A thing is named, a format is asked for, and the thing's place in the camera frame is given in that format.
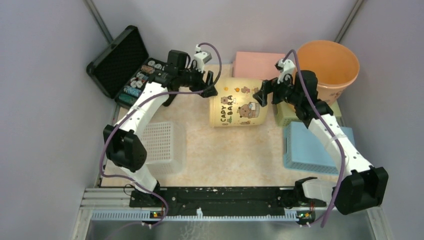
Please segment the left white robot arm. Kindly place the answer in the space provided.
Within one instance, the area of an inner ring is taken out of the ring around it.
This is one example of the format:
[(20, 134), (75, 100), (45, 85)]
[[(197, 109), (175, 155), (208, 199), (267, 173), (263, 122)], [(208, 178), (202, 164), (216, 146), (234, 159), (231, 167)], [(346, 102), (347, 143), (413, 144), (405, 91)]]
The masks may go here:
[(135, 184), (142, 192), (141, 200), (149, 207), (160, 202), (161, 194), (156, 190), (158, 180), (146, 166), (148, 154), (142, 134), (160, 106), (170, 105), (181, 94), (181, 87), (188, 88), (189, 95), (203, 98), (218, 94), (213, 72), (205, 71), (205, 64), (211, 59), (210, 52), (197, 46), (192, 57), (183, 51), (170, 50), (165, 63), (148, 60), (141, 67), (147, 79), (135, 104), (115, 125), (107, 125), (103, 130), (102, 156), (124, 171), (123, 178)]

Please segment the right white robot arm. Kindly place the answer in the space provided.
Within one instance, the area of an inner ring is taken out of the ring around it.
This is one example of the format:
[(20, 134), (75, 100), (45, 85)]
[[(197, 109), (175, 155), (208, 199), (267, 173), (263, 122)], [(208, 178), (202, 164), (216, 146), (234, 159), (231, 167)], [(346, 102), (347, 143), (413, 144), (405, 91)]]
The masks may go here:
[(274, 104), (293, 105), (296, 116), (319, 140), (339, 172), (337, 182), (315, 177), (297, 181), (294, 202), (307, 206), (312, 200), (318, 200), (343, 215), (380, 206), (389, 174), (384, 167), (374, 167), (360, 154), (338, 124), (332, 109), (318, 98), (316, 74), (301, 70), (295, 76), (286, 74), (283, 78), (282, 82), (278, 78), (264, 80), (253, 98), (262, 107), (268, 104), (268, 94), (272, 94)]

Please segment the green plastic basket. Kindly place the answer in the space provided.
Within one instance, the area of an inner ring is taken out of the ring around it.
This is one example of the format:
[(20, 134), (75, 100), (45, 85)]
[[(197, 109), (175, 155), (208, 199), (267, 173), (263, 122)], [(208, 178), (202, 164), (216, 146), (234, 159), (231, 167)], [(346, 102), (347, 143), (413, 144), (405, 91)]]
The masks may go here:
[[(286, 103), (286, 102), (280, 102), (279, 104), (273, 104), (273, 114), (275, 123), (279, 127), (286, 127), (291, 122), (301, 122), (299, 118), (297, 117), (295, 110), (292, 105)], [(338, 102), (334, 102), (330, 108), (333, 111), (333, 114), (337, 120), (337, 123), (341, 126), (344, 126), (343, 119), (342, 119), (342, 113), (339, 107)]]

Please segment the orange capybara bucket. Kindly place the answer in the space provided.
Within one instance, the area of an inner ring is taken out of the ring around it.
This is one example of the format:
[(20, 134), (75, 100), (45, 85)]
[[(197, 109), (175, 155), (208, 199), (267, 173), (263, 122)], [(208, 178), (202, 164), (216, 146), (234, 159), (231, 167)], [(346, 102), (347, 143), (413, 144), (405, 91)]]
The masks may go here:
[(358, 77), (357, 56), (342, 44), (329, 40), (313, 40), (297, 51), (301, 70), (315, 73), (318, 98), (333, 105)]

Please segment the blue plastic basket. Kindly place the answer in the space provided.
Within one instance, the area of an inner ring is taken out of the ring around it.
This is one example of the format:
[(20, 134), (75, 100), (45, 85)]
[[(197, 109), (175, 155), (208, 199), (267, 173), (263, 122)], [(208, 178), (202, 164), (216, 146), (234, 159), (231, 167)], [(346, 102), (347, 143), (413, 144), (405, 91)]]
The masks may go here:
[(320, 140), (302, 122), (283, 128), (283, 166), (290, 170), (338, 175), (339, 171)]

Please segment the white perforated plastic basket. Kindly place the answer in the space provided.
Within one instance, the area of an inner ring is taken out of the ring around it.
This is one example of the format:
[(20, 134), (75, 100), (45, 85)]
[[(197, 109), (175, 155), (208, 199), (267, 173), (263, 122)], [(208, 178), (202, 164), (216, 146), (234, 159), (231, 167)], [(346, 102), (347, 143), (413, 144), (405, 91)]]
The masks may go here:
[(180, 173), (186, 162), (186, 131), (171, 121), (139, 123), (134, 117), (113, 135), (106, 157), (125, 173), (147, 168), (155, 178)]

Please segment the yellow capybara bucket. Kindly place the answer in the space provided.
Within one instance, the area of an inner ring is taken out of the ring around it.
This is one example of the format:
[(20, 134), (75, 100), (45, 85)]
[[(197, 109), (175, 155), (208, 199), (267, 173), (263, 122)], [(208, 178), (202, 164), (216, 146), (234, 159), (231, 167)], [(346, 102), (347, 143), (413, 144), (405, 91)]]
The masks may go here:
[(209, 99), (211, 127), (248, 127), (265, 122), (268, 107), (262, 107), (253, 95), (262, 80), (242, 77), (223, 77), (215, 85), (218, 94)]

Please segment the pink plastic basket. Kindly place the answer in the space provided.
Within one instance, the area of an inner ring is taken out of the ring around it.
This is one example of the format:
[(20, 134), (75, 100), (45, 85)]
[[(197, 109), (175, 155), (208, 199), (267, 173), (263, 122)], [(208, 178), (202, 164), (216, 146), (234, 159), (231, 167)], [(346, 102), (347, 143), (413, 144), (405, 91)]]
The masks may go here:
[(285, 57), (284, 53), (238, 51), (232, 63), (232, 76), (270, 80), (279, 76), (275, 64)]

